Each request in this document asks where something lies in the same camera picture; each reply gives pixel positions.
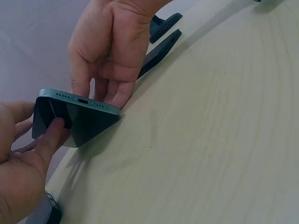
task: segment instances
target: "charging port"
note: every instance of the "charging port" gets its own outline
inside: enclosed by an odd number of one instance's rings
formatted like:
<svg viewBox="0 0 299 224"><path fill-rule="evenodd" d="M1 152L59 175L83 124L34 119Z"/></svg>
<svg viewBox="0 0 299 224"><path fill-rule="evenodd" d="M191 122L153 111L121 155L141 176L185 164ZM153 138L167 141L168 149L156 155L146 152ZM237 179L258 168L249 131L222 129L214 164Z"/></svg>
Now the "charging port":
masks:
<svg viewBox="0 0 299 224"><path fill-rule="evenodd" d="M79 103L83 103L83 104L88 104L88 101L87 100L85 100L85 99L78 99L78 102Z"/></svg>

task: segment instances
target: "smartphone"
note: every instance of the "smartphone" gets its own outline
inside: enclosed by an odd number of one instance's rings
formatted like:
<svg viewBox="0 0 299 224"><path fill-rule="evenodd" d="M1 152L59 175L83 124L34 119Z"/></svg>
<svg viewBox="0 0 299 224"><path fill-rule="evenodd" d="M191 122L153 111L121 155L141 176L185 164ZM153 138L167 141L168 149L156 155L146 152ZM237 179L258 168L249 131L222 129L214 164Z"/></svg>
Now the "smartphone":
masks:
<svg viewBox="0 0 299 224"><path fill-rule="evenodd" d="M64 146L77 148L121 118L119 108L52 89L40 90L33 116L32 138L45 134L55 118L63 118L71 136Z"/></svg>

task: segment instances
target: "wooden table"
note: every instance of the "wooden table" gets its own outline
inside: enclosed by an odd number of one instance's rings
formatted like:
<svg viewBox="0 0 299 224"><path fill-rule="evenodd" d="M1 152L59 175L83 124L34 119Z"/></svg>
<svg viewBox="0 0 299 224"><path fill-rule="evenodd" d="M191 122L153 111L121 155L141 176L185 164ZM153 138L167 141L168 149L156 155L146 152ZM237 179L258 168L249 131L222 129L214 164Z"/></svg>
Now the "wooden table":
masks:
<svg viewBox="0 0 299 224"><path fill-rule="evenodd" d="M202 0L176 28L122 121L47 185L62 223L299 223L299 1Z"/></svg>

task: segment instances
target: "floor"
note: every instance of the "floor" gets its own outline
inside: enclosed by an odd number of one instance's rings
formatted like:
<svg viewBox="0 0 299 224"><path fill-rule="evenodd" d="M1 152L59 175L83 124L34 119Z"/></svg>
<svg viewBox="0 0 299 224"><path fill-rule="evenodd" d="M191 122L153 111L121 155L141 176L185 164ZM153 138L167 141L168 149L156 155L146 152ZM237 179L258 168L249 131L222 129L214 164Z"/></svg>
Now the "floor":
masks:
<svg viewBox="0 0 299 224"><path fill-rule="evenodd" d="M42 88L70 90L67 44L89 0L0 1L0 101L35 98ZM184 13L199 0L174 0L157 15L163 19ZM31 133L13 148L31 142ZM47 181L67 149L51 162Z"/></svg>

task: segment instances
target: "table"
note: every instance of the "table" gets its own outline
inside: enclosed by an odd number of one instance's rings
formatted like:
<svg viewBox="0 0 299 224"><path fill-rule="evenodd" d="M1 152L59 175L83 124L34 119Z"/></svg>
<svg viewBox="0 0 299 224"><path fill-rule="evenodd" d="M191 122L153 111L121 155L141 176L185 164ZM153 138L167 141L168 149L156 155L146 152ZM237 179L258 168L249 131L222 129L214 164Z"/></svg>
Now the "table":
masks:
<svg viewBox="0 0 299 224"><path fill-rule="evenodd" d="M61 223L299 223L299 2L202 0L177 28L122 121L48 183Z"/></svg>

